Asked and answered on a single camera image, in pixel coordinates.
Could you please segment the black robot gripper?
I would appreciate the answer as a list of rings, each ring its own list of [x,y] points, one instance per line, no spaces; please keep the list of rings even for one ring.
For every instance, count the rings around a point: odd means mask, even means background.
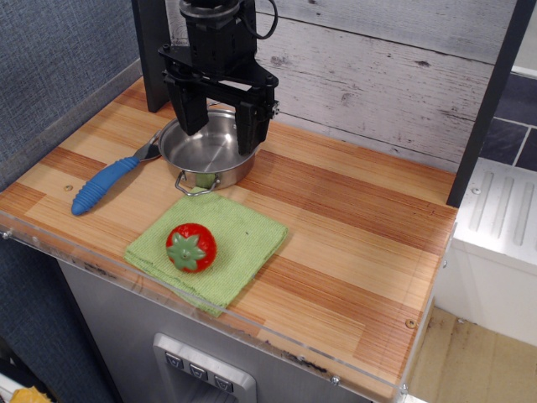
[[[256,61],[258,42],[274,33],[278,10],[266,34],[257,31],[255,7],[181,7],[180,14],[187,43],[159,49],[180,127],[197,133],[209,121],[206,100],[226,103],[236,110],[238,153],[251,154],[265,141],[278,108],[278,78]]]

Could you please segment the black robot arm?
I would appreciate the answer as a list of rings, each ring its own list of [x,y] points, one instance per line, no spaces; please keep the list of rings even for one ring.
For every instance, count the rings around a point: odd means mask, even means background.
[[[182,1],[188,43],[166,44],[164,83],[180,127],[191,136],[208,122],[206,101],[235,109],[238,152],[252,153],[265,139],[277,112],[278,78],[256,60],[257,42],[267,39],[256,27],[253,1]]]

